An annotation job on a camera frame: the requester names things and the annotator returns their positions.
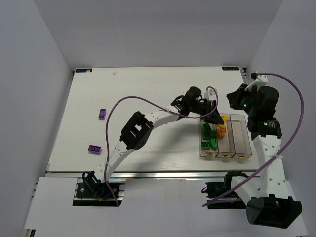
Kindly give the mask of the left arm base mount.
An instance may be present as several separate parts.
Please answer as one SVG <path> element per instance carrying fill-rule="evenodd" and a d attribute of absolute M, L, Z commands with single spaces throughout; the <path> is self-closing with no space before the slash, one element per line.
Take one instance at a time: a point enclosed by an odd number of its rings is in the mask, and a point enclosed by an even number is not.
<path fill-rule="evenodd" d="M 114 192 L 118 204 L 106 184 L 102 183 L 100 189 L 94 194 L 81 180 L 76 185 L 73 206 L 119 207 L 123 200 L 125 183 L 109 183 L 109 185 Z"/>

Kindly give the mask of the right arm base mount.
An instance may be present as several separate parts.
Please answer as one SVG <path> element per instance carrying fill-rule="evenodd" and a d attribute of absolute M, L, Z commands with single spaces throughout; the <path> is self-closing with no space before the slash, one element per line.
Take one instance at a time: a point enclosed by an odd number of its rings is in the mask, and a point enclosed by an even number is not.
<path fill-rule="evenodd" d="M 226 192 L 229 188 L 226 188 L 224 182 L 207 182 L 205 183 L 205 187 L 202 188 L 201 192 L 206 194 L 207 201 L 216 198 L 217 196 L 221 195 L 222 193 Z M 220 200 L 234 200 L 238 199 L 239 196 L 237 193 L 232 192 L 225 197 L 219 199 Z M 209 210 L 231 210 L 231 209 L 246 209 L 246 205 L 243 201 L 236 201 L 236 202 L 227 202 L 227 203 L 216 203 L 209 205 L 207 207 Z"/>

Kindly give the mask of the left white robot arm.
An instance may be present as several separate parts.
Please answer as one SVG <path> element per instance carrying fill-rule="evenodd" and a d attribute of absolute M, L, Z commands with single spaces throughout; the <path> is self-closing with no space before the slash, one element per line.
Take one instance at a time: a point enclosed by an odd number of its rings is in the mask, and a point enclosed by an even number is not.
<path fill-rule="evenodd" d="M 117 144 L 112 150 L 107 149 L 107 155 L 103 164 L 91 172 L 82 175 L 85 188 L 95 198 L 100 198 L 104 193 L 113 193 L 108 184 L 113 172 L 132 152 L 141 149 L 146 144 L 151 132 L 168 123 L 179 121 L 183 118 L 201 119 L 206 123 L 224 124 L 217 106 L 218 99 L 210 97 L 218 96 L 217 90 L 211 86 L 206 88 L 205 95 L 199 88 L 192 86 L 185 95 L 176 97 L 169 106 L 162 107 L 154 104 L 158 111 L 143 114 L 135 112 L 122 128 Z"/>

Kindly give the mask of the purple lego brick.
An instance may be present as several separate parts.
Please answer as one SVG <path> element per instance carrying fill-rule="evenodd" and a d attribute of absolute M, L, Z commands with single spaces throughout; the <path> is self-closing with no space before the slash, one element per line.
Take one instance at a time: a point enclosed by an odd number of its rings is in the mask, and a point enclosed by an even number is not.
<path fill-rule="evenodd" d="M 106 109 L 100 109 L 98 119 L 99 120 L 105 120 L 106 113 L 107 113 Z"/>
<path fill-rule="evenodd" d="M 88 147 L 88 152 L 92 153 L 92 154 L 99 155 L 101 153 L 101 151 L 102 151 L 101 146 L 89 145 L 89 147 Z"/>

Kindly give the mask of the yellow lego brick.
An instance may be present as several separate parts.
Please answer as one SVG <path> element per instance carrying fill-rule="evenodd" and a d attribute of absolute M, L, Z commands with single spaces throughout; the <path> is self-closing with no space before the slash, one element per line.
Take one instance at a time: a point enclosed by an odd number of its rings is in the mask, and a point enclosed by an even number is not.
<path fill-rule="evenodd" d="M 226 125 L 227 124 L 227 120 L 229 119 L 229 115 L 221 115 L 221 118 L 222 118 L 222 120 L 224 122 L 224 125 Z"/>

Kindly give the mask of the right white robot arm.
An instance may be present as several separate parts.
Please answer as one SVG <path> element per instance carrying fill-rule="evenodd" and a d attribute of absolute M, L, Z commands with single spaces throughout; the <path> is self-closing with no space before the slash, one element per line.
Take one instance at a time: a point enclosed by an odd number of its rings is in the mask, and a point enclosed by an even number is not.
<path fill-rule="evenodd" d="M 295 201 L 288 188 L 282 158 L 281 126 L 274 117 L 279 92 L 269 86 L 251 89 L 242 84 L 235 92 L 227 94 L 230 107 L 243 110 L 248 115 L 247 128 L 255 147 L 260 166 L 260 187 L 256 188 L 247 175 L 229 172 L 226 186 L 235 192 L 246 205 L 246 216 L 252 225 L 288 228 L 301 214 L 302 204 Z"/>

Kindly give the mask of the small green lego top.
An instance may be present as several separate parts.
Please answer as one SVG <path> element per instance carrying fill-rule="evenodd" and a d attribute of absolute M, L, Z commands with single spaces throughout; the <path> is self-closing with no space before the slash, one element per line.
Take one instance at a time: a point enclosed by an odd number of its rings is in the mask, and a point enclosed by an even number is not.
<path fill-rule="evenodd" d="M 214 130 L 209 133 L 210 138 L 216 138 L 216 132 Z"/>

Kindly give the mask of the orange oval lego piece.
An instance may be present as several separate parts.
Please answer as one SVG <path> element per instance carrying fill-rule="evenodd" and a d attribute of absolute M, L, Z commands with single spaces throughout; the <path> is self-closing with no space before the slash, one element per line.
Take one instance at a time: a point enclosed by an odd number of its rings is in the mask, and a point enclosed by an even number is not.
<path fill-rule="evenodd" d="M 227 127 L 224 124 L 217 124 L 217 137 L 223 139 L 227 133 Z"/>

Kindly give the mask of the green lego brick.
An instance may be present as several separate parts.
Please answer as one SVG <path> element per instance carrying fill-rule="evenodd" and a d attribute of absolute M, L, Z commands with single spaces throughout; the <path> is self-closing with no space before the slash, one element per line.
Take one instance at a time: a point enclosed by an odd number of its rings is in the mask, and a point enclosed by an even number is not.
<path fill-rule="evenodd" d="M 210 124 L 208 124 L 208 123 L 204 123 L 204 124 L 202 125 L 202 128 L 203 128 L 203 131 L 204 131 L 204 132 L 210 132 L 210 131 L 212 130 Z"/>
<path fill-rule="evenodd" d="M 210 150 L 211 149 L 210 141 L 201 142 L 201 149 L 202 150 Z"/>
<path fill-rule="evenodd" d="M 210 133 L 204 132 L 202 138 L 203 138 L 203 140 L 210 140 Z"/>

